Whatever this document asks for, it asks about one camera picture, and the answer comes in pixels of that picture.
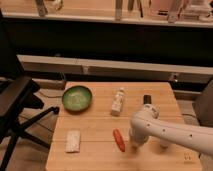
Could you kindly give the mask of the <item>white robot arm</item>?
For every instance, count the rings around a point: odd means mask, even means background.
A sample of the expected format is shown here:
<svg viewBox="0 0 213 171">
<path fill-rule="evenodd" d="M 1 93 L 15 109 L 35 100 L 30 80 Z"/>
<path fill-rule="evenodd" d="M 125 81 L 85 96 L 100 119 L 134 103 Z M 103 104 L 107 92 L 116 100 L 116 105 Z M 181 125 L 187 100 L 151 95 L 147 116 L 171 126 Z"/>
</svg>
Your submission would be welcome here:
<svg viewBox="0 0 213 171">
<path fill-rule="evenodd" d="M 162 121 L 152 104 L 145 104 L 130 119 L 129 137 L 139 148 L 150 136 L 213 157 L 213 128 Z"/>
</svg>

